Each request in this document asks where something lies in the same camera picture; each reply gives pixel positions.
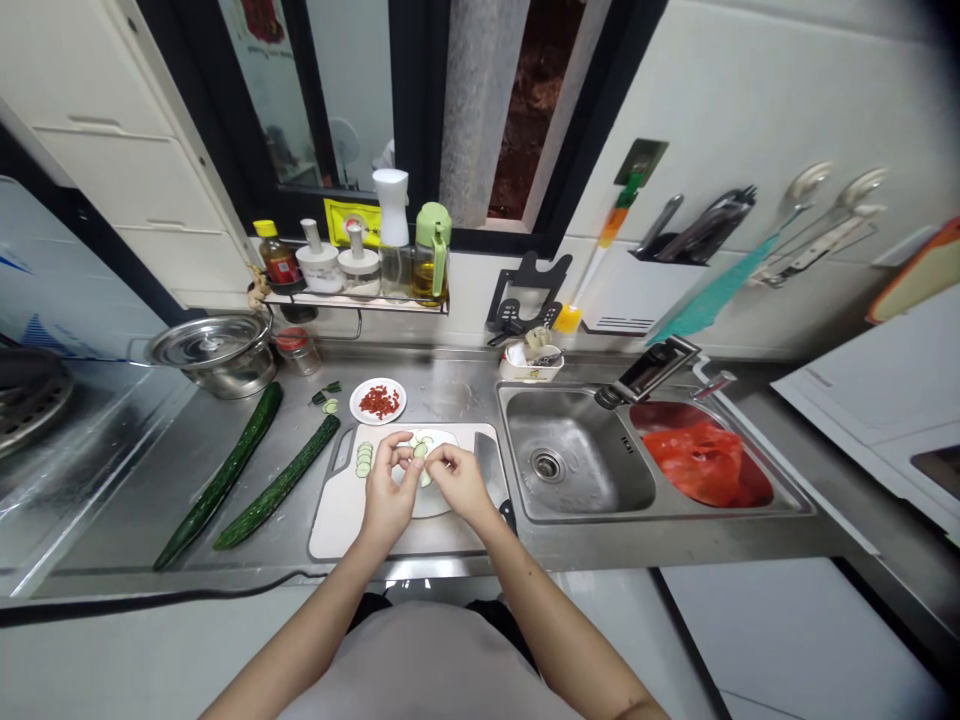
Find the person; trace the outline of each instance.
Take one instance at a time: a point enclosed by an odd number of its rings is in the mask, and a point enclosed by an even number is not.
[[[476,456],[441,445],[424,463],[398,447],[412,437],[395,432],[380,443],[356,540],[202,718],[666,718],[504,522]],[[400,484],[396,465],[405,471]],[[508,639],[502,617],[498,630],[495,620],[449,605],[357,613],[362,598],[379,597],[364,591],[410,522],[424,466],[483,542],[509,611],[496,604],[501,615],[512,612],[520,639]]]

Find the red lid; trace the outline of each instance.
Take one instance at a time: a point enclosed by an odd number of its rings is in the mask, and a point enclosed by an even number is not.
[[[299,350],[307,344],[307,331],[303,328],[288,328],[277,335],[277,347],[281,350]]]

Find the small plate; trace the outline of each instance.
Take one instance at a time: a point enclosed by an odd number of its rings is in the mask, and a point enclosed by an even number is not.
[[[360,409],[360,401],[363,400],[367,393],[377,385],[383,385],[387,389],[387,392],[391,395],[393,394],[393,391],[396,390],[397,394],[400,396],[398,398],[400,401],[400,407],[398,407],[397,411],[391,415],[385,415],[382,420],[376,415]],[[400,417],[400,415],[403,413],[403,409],[406,406],[407,391],[403,389],[403,385],[398,383],[396,380],[391,380],[390,378],[373,378],[372,380],[365,380],[357,385],[357,389],[354,390],[353,394],[350,396],[350,412],[352,412],[353,416],[364,425],[386,425],[389,422],[393,422]]]
[[[400,443],[400,446],[410,445],[411,443],[416,444],[415,441],[419,440],[421,437],[429,436],[433,442],[427,443],[427,455],[430,455],[436,447],[442,445],[443,443],[448,443],[459,447],[457,442],[457,436],[453,433],[447,432],[446,430],[437,430],[434,428],[417,428],[411,430],[413,433],[413,440],[408,442]],[[403,482],[404,470],[399,465],[395,465],[393,468],[393,480],[397,485]],[[450,506],[447,505],[447,501],[443,499],[443,493],[440,492],[440,488],[437,485],[437,481],[434,480],[426,487],[420,487],[420,479],[417,480],[417,499],[414,501],[413,505],[413,519],[418,520],[421,518],[435,517],[436,515],[443,515],[444,513],[450,512]]]

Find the stainless steel countertop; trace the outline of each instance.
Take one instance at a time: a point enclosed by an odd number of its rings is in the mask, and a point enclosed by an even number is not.
[[[187,406],[143,456],[40,583],[34,597],[131,595],[194,589],[245,589],[289,573],[320,577],[332,565],[315,563],[307,539],[327,476],[333,448],[314,463],[281,508],[238,548],[217,553],[213,539],[262,490],[322,421],[309,398],[339,379],[343,399],[360,381],[389,376],[407,390],[404,422],[487,422],[497,430],[507,485],[519,497],[518,479],[506,450],[497,403],[497,351],[383,348],[330,344],[323,369],[307,378],[283,373],[284,400],[237,487],[204,533],[164,573],[150,571],[156,555],[216,472],[258,398],[216,400],[193,395]],[[606,382],[628,357],[568,358],[566,382]],[[680,377],[677,382],[693,382]],[[354,421],[344,407],[344,426]],[[519,502],[518,533],[548,571],[653,567],[787,557],[856,556],[860,547],[826,513],[791,517],[649,519],[590,525],[532,523]],[[482,553],[392,558],[378,579],[451,577],[492,573]]]

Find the hand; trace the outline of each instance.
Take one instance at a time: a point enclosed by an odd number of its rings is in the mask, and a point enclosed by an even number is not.
[[[367,502],[357,539],[371,543],[384,557],[407,529],[413,515],[423,460],[414,459],[413,448],[397,447],[412,437],[411,432],[395,432],[381,440],[367,475]],[[391,476],[396,465],[406,471],[399,486]]]
[[[427,456],[427,472],[447,504],[474,530],[487,518],[496,516],[480,463],[472,452],[444,443]]]

